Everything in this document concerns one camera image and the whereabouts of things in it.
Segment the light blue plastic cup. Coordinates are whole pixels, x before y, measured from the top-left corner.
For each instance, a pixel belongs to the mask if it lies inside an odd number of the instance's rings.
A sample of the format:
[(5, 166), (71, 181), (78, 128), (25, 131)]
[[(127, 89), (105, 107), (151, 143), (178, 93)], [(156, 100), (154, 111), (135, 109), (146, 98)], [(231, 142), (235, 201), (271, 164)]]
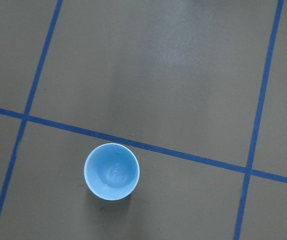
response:
[(107, 201), (126, 198), (136, 188), (140, 178), (140, 165), (127, 147), (118, 143), (105, 143), (87, 156), (83, 175), (89, 190)]

